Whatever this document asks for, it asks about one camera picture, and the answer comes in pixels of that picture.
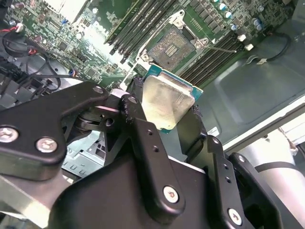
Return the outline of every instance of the screw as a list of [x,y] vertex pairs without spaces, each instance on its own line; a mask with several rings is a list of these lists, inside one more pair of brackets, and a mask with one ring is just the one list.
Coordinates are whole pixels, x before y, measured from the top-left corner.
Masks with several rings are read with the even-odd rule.
[[163,189],[163,193],[164,193],[165,198],[168,200],[168,202],[173,203],[173,204],[178,202],[179,195],[176,192],[176,190],[173,189],[172,187],[165,186]]
[[245,159],[244,159],[242,156],[238,156],[238,159],[239,159],[241,162],[245,162]]
[[179,27],[179,26],[181,26],[181,25],[182,25],[182,24],[181,24],[180,21],[176,21],[176,22],[175,22],[175,26]]
[[53,139],[44,137],[38,140],[36,148],[42,153],[52,153],[57,149],[57,142]]
[[93,90],[95,92],[99,93],[99,94],[103,94],[104,93],[103,89],[101,87],[99,87],[99,86],[94,87]]
[[219,143],[219,141],[218,141],[218,139],[217,139],[216,137],[213,137],[213,141],[214,141],[216,144]]
[[0,142],[9,143],[18,138],[19,134],[17,130],[10,127],[0,128]]
[[136,99],[133,98],[133,97],[129,97],[128,100],[129,100],[130,102],[134,103],[134,104],[137,103]]
[[235,209],[230,208],[228,210],[228,214],[230,216],[230,219],[233,221],[233,223],[235,223],[238,226],[241,226],[241,224],[243,223],[242,218]]
[[149,61],[149,56],[148,56],[147,54],[144,54],[144,55],[142,56],[142,59],[143,59],[144,61]]
[[16,22],[15,22],[14,20],[10,20],[10,21],[9,21],[9,24],[10,24],[11,26],[15,26],[15,25],[16,25]]
[[196,48],[196,49],[202,49],[202,45],[201,45],[200,43],[196,43],[196,44],[195,44],[195,48]]

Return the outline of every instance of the label sticker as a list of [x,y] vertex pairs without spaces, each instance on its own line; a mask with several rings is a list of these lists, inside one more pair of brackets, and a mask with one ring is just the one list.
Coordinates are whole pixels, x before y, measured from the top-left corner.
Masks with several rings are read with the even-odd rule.
[[212,135],[214,137],[217,137],[219,135],[219,131],[218,131],[217,127],[215,126],[212,130],[210,130],[208,132],[208,135]]

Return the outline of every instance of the motherboard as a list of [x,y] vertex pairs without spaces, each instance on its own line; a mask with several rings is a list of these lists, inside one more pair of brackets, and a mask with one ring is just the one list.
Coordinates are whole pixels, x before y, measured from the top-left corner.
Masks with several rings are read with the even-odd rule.
[[5,21],[104,87],[154,63],[203,88],[292,13],[276,0],[24,0]]

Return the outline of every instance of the white connector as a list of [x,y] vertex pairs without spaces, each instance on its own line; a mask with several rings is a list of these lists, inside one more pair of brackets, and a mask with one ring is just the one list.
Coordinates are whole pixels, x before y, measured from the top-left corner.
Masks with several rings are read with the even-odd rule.
[[22,23],[17,23],[16,27],[16,32],[21,32],[24,28],[24,25]]
[[247,51],[250,51],[252,48],[254,48],[252,44],[248,44],[244,47],[244,49],[246,49]]
[[242,35],[239,35],[239,36],[237,37],[237,39],[238,39],[240,42],[243,42],[244,40],[247,39],[247,37],[246,37],[245,34],[242,34]]

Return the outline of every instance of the red wire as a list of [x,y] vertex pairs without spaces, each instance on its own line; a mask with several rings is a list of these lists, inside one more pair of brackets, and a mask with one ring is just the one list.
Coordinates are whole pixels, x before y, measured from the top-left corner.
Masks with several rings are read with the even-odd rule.
[[[17,26],[12,27],[9,30],[0,30],[0,32],[11,32],[16,29],[17,29]],[[37,52],[37,50],[35,50],[35,49],[33,50],[32,48],[30,48],[29,55],[34,55],[36,52]]]
[[0,30],[0,32],[11,32],[16,29],[17,29],[17,27],[15,26],[15,27],[11,27],[9,30]]

